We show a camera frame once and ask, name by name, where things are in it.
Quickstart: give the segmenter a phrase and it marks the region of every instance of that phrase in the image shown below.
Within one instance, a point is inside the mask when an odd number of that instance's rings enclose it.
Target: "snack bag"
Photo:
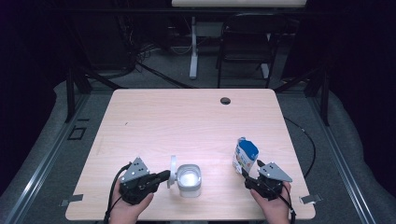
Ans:
[[[253,143],[246,140],[245,137],[239,138],[233,155],[235,171],[242,174],[242,169],[245,169],[249,173],[258,156],[259,150]]]

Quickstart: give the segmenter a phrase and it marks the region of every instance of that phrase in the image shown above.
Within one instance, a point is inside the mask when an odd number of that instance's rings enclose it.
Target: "table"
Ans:
[[[305,3],[306,0],[172,0],[173,7],[305,7]],[[190,79],[197,78],[198,50],[196,36],[196,22],[195,18],[192,17]]]
[[[220,99],[231,100],[223,105]],[[260,207],[233,168],[237,139],[245,136],[259,149],[259,159],[274,161],[292,179],[297,218],[314,217],[312,204],[299,197],[308,189],[283,116],[272,90],[170,89],[117,90],[109,102],[91,152],[66,211],[70,220],[103,219],[111,183],[121,166],[140,157],[152,173],[197,164],[202,193],[182,198],[177,185],[161,183],[139,220],[258,220]],[[257,164],[250,171],[257,176]]]

